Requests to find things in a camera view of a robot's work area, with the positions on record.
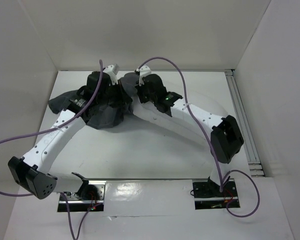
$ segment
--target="gray cloth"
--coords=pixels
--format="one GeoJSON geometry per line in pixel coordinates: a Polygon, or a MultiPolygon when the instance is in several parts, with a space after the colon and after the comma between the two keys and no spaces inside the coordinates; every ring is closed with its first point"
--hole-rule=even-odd
{"type": "MultiPolygon", "coordinates": [[[[134,72],[129,72],[124,77],[120,78],[121,85],[124,91],[133,99],[133,96],[137,94],[135,88],[136,82],[139,80],[139,76],[134,72]]],[[[54,114],[60,113],[63,109],[66,109],[70,105],[69,99],[76,95],[77,91],[67,91],[48,102],[48,106],[54,114]]],[[[124,114],[132,114],[133,109],[131,104],[120,108],[112,108],[106,104],[95,105],[89,110],[89,114],[92,115],[89,121],[86,123],[88,126],[94,129],[106,129],[113,128],[124,120],[124,114]]]]}

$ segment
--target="white bracket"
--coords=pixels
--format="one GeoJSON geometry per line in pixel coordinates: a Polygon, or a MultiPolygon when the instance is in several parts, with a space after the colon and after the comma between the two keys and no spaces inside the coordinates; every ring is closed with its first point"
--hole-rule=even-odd
{"type": "Polygon", "coordinates": [[[147,65],[143,65],[140,69],[137,68],[135,71],[140,73],[139,86],[145,84],[144,78],[152,73],[150,67],[148,67],[147,65]]]}
{"type": "Polygon", "coordinates": [[[107,66],[103,72],[105,74],[108,74],[110,76],[111,82],[113,85],[118,84],[118,78],[117,78],[117,74],[119,72],[119,65],[118,64],[113,64],[113,65],[109,65],[107,66]]]}

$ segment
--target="red wire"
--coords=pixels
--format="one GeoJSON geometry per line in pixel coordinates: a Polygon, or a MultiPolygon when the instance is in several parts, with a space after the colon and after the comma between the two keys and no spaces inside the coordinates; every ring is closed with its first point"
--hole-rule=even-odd
{"type": "Polygon", "coordinates": [[[93,196],[94,196],[94,203],[97,204],[97,198],[96,198],[96,195],[93,194],[93,196]]]}
{"type": "Polygon", "coordinates": [[[231,196],[231,199],[227,199],[226,200],[226,195],[224,195],[224,203],[227,203],[227,202],[229,202],[229,201],[231,201],[232,199],[234,199],[234,196],[233,196],[233,194],[228,190],[228,189],[225,189],[224,188],[224,190],[228,193],[228,194],[230,194],[230,196],[231,196]]]}
{"type": "Polygon", "coordinates": [[[89,206],[89,208],[91,208],[92,207],[92,203],[94,202],[94,199],[96,199],[96,198],[94,198],[94,195],[91,192],[88,192],[88,194],[91,195],[91,203],[90,203],[90,206],[89,206]]]}

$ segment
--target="white backdrop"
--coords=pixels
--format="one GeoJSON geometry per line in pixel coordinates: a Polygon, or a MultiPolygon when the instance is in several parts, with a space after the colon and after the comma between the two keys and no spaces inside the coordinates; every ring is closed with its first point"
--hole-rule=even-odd
{"type": "Polygon", "coordinates": [[[270,0],[20,0],[58,70],[234,69],[270,0]],[[162,61],[154,69],[170,69],[162,61]]]}
{"type": "MultiPolygon", "coordinates": [[[[56,68],[16,0],[0,0],[0,140],[39,129],[56,68]]],[[[12,180],[8,161],[30,149],[34,138],[0,146],[0,181],[12,180]]],[[[14,181],[0,190],[17,193],[14,181]]],[[[0,239],[4,238],[14,197],[0,196],[0,239]]]]}
{"type": "Polygon", "coordinates": [[[260,160],[300,240],[300,0],[272,0],[235,77],[260,160]]]}

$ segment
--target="white floor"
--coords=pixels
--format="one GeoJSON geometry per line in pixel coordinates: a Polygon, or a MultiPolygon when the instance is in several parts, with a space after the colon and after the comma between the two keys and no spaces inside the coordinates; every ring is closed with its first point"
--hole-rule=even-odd
{"type": "MultiPolygon", "coordinates": [[[[51,98],[78,89],[89,73],[59,72],[51,98]]],[[[158,74],[168,90],[183,92],[176,72],[158,74]]],[[[207,95],[235,116],[223,72],[185,72],[184,76],[191,103],[212,113],[222,112],[211,109],[211,100],[203,96],[207,95]]],[[[47,109],[41,130],[51,127],[56,117],[47,109]]],[[[212,162],[209,148],[128,116],[112,129],[84,127],[61,152],[51,173],[78,172],[86,178],[207,178],[212,162]]],[[[244,148],[233,160],[233,168],[250,174],[244,148]]],[[[246,214],[256,205],[255,190],[246,178],[236,174],[232,177],[241,204],[235,212],[246,214]]],[[[189,180],[140,182],[138,188],[144,195],[134,194],[135,182],[112,182],[106,187],[104,212],[88,215],[80,239],[293,239],[273,180],[257,178],[256,183],[260,209],[252,217],[237,219],[225,209],[195,210],[189,180]],[[120,186],[124,186],[123,196],[120,186]],[[147,194],[154,190],[156,194],[149,197],[147,194]]],[[[56,212],[57,204],[55,193],[44,200],[18,198],[5,239],[70,239],[67,215],[56,212]]],[[[82,215],[72,213],[74,226],[78,226],[82,215]]]]}

